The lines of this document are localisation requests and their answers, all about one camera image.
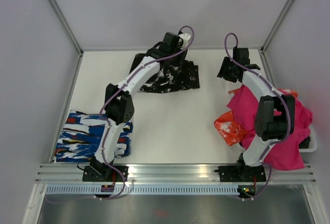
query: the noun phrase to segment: gray floor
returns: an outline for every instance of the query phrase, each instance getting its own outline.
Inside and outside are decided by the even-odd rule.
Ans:
[[[48,195],[51,201],[77,198]],[[116,200],[44,202],[38,224],[314,223],[301,187],[269,186],[255,201],[229,196],[125,196]]]

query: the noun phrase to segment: pink fabric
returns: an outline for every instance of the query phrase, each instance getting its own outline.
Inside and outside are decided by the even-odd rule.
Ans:
[[[227,106],[234,111],[234,120],[248,131],[242,140],[243,147],[247,149],[256,135],[254,119],[258,109],[258,100],[249,88],[242,85]],[[299,153],[299,143],[310,134],[308,126],[312,121],[312,112],[305,108],[298,99],[295,99],[294,114],[293,133],[284,143],[275,145],[264,160],[265,163],[271,164],[278,170],[304,168]]]

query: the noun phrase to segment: vent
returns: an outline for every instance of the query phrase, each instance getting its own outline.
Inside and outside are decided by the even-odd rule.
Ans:
[[[116,185],[112,194],[120,192]],[[123,194],[131,195],[238,195],[237,185],[131,185]],[[47,187],[48,194],[109,194],[101,185],[59,185]]]

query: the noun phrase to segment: white tabletop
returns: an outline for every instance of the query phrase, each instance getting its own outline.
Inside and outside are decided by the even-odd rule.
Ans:
[[[85,52],[69,110],[98,113],[106,86],[123,80],[141,52]],[[228,91],[241,86],[217,78],[225,56],[224,50],[188,51],[186,59],[199,66],[200,89],[137,93],[131,155],[115,163],[235,163],[241,150],[228,147],[213,125],[229,110]],[[250,50],[250,59],[262,68],[257,50]]]

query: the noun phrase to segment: gray wall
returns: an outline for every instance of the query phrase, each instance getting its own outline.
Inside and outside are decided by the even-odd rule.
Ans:
[[[286,0],[57,0],[83,49],[150,48],[183,25],[194,47],[262,46]]]
[[[330,210],[330,0],[296,0],[267,54],[279,87],[293,88],[313,112],[318,150],[307,156]]]
[[[0,222],[21,223],[77,52],[47,0],[0,0]]]

